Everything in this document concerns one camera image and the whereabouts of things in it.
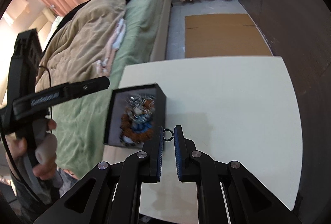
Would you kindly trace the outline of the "person's left hand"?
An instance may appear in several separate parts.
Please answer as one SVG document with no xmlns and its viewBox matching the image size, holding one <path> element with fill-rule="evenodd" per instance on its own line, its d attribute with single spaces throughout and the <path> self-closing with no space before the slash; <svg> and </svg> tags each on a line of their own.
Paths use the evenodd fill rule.
<svg viewBox="0 0 331 224">
<path fill-rule="evenodd" d="M 28 144 L 25 138 L 15 139 L 7 136 L 11 156 L 14 161 L 24 156 L 28 149 Z M 32 173 L 41 180 L 49 180 L 55 175 L 57 168 L 56 160 L 57 139 L 55 135 L 48 133 L 43 142 L 35 150 L 35 157 L 39 164 L 32 168 Z"/>
</svg>

